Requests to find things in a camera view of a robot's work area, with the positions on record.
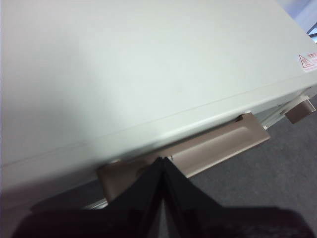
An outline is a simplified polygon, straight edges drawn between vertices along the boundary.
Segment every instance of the beige handle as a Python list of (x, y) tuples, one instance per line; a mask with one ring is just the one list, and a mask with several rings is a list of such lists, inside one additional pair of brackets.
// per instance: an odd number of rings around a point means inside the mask
[(105, 197), (112, 201), (128, 188), (158, 157), (169, 157), (187, 177), (193, 176), (270, 138), (261, 124), (247, 113), (237, 121), (165, 146), (129, 161), (98, 169)]

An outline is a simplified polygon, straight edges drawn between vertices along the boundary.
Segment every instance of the black object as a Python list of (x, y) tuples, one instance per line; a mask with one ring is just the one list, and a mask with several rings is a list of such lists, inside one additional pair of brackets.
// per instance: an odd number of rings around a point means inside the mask
[(14, 238), (157, 237), (162, 199), (171, 237), (313, 238), (300, 215), (278, 208), (224, 208), (158, 158), (101, 210), (51, 211), (22, 221)]

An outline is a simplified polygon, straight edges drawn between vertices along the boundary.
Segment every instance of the gray carpet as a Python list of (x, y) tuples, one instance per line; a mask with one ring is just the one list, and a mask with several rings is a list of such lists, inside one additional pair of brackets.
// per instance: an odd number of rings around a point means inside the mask
[[(317, 105), (317, 97), (312, 100)], [(317, 113), (268, 129), (271, 139), (190, 178), (223, 206), (278, 206), (302, 214), (317, 234)], [(168, 237), (161, 218), (160, 237)]]

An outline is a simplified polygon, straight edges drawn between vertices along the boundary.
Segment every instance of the red warning label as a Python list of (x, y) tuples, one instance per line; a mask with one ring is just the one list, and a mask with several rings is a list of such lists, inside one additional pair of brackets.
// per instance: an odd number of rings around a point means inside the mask
[(303, 68), (314, 66), (314, 64), (312, 62), (310, 62), (308, 59), (306, 59), (305, 57), (299, 55), (299, 58), (301, 59)]
[(300, 54), (297, 57), (301, 68), (305, 72), (310, 72), (317, 69), (317, 52)]

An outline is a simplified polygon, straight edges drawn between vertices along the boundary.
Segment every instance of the white wall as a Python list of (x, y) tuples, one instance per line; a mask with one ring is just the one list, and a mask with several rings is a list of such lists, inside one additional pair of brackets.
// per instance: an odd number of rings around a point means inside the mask
[(277, 0), (282, 8), (307, 32), (317, 22), (317, 0)]

